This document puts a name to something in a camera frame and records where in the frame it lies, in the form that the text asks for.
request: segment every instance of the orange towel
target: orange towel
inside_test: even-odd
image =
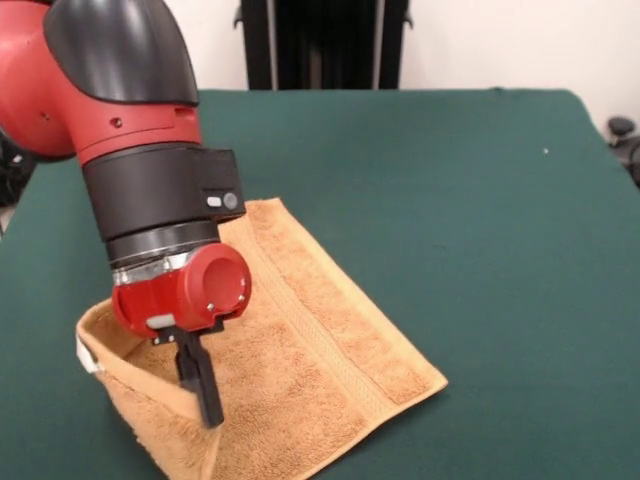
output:
[[[306,479],[446,378],[331,260],[279,199],[249,202],[221,227],[249,263],[244,316],[203,337],[225,411],[214,431],[178,387],[174,345],[153,347],[110,301],[77,326],[95,376],[172,479]]]

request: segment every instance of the green table surface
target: green table surface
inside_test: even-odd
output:
[[[565,91],[203,92],[279,196],[450,379],[327,479],[640,476],[635,187]],[[0,243],[0,478],[161,478],[75,356],[110,293],[75,162]]]

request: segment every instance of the black object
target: black object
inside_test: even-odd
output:
[[[165,3],[107,3],[56,2],[45,16],[47,45],[73,84],[109,102],[197,105],[189,54]]]
[[[242,0],[234,24],[244,26],[249,88],[397,89],[408,8],[409,0]]]
[[[625,117],[613,117],[607,122],[609,130],[618,138],[623,138],[633,132],[636,128],[635,123]]]
[[[612,117],[607,126],[611,135],[609,146],[640,188],[640,135],[630,136],[635,123],[626,117]]]
[[[206,333],[223,330],[222,322]],[[190,333],[177,327],[164,328],[158,332],[155,345],[175,342],[178,347],[175,363],[182,388],[196,394],[200,413],[208,428],[215,428],[224,421],[222,401],[213,373],[209,352],[202,346],[202,333]]]
[[[36,161],[0,134],[0,208],[15,207],[36,168]]]
[[[97,158],[82,171],[98,230],[107,244],[121,244],[124,237],[162,227],[182,228],[188,222],[213,218],[223,223],[245,213],[231,150],[189,143],[145,145]],[[201,238],[199,234],[191,240]],[[144,249],[149,245],[133,244]],[[119,251],[113,245],[108,250]],[[128,254],[135,253],[128,249]]]
[[[211,220],[188,222],[145,230],[107,243],[112,269],[150,262],[165,255],[176,255],[209,243],[220,242],[218,226]]]

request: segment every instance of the button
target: button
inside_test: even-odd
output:
[[[221,207],[222,206],[222,200],[220,199],[220,197],[208,197],[207,198],[207,205],[209,205],[210,207]]]

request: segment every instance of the table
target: table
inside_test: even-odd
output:
[[[566,91],[203,92],[280,196],[448,376],[319,478],[637,478],[638,193]],[[75,357],[111,278],[77,165],[0,245],[0,478],[157,479]]]

